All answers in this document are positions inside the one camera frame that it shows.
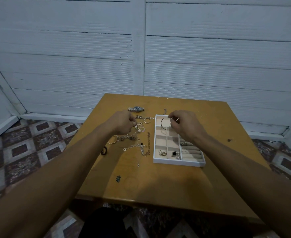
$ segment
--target wristwatch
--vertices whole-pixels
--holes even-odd
[[[139,107],[139,106],[135,106],[135,107],[133,107],[133,108],[128,108],[128,110],[129,110],[130,112],[141,112],[141,111],[144,111],[144,108],[141,108],[141,107]]]

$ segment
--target patterned tile floor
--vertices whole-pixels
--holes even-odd
[[[63,152],[79,123],[20,120],[0,136],[0,198]],[[253,140],[273,172],[291,180],[291,149],[284,143]],[[213,237],[215,227],[200,214],[107,204],[122,213],[128,237]],[[67,210],[45,238],[76,238],[82,221]],[[274,233],[267,237],[278,237]]]

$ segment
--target wooden table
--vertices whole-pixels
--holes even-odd
[[[86,136],[115,111],[134,106],[145,109],[144,112],[134,113],[143,117],[163,114],[164,108],[167,114],[178,109],[193,111],[211,136],[269,168],[227,103],[218,101],[105,94],[70,145]],[[142,156],[140,148],[123,151],[136,141],[107,144],[107,155],[98,157],[78,195],[112,202],[124,201],[132,205],[137,202],[257,218],[207,156],[204,168],[154,164],[154,120],[144,124],[144,127],[146,131],[138,137],[147,145],[146,132],[150,132],[150,155]],[[117,182],[117,176],[120,176],[120,182]]]

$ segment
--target jewelry organizer tray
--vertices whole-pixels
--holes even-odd
[[[153,163],[204,167],[203,152],[183,140],[171,127],[170,119],[164,119],[167,117],[155,116]]]

